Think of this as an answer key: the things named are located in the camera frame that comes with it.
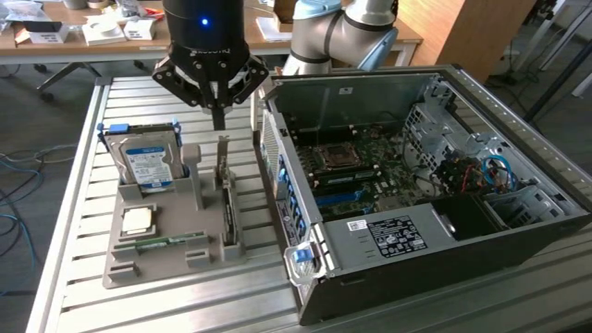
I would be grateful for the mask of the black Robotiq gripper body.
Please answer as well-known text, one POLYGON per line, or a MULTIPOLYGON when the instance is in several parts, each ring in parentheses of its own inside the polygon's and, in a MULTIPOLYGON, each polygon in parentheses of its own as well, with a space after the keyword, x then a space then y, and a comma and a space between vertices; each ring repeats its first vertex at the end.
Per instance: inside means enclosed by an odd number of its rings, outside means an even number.
POLYGON ((198 79, 198 67, 210 81, 231 80, 250 59, 244 39, 243 1, 163 1, 171 34, 170 59, 198 79))

